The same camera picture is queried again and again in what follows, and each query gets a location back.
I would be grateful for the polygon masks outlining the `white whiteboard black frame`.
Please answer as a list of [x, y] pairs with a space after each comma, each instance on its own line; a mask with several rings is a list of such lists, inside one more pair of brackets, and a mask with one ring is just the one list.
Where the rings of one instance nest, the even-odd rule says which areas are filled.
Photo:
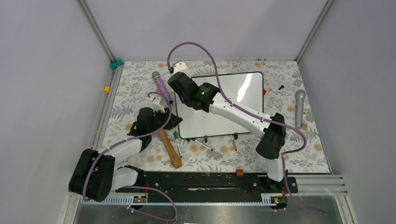
[[240, 74], [224, 74], [215, 76], [193, 77], [197, 85], [209, 83], [221, 86], [227, 100], [221, 93], [216, 94], [210, 111], [195, 110], [182, 104], [175, 94], [177, 116], [183, 121], [179, 124], [179, 134], [183, 139], [203, 138], [235, 133], [253, 133], [261, 138], [270, 115], [264, 111], [264, 75], [263, 73], [247, 72]]

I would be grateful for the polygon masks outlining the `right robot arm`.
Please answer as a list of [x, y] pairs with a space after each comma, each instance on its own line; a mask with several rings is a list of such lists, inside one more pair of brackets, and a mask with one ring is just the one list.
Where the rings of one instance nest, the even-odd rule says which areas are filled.
[[259, 141], [257, 154], [265, 159], [269, 189], [296, 192], [282, 161], [285, 119], [279, 113], [264, 113], [261, 72], [190, 77], [179, 71], [168, 85], [175, 93], [177, 112], [186, 120], [183, 138], [251, 133]]

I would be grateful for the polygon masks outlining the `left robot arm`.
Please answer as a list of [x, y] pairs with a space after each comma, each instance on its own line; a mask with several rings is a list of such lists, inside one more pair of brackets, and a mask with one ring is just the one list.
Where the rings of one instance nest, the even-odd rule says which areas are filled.
[[183, 121], [166, 107], [155, 111], [150, 107], [139, 110], [127, 138], [99, 153], [93, 149], [82, 152], [69, 181], [69, 191], [102, 202], [108, 194], [127, 185], [132, 191], [144, 188], [145, 180], [135, 168], [116, 168], [127, 157], [142, 152], [152, 141], [155, 131], [171, 130]]

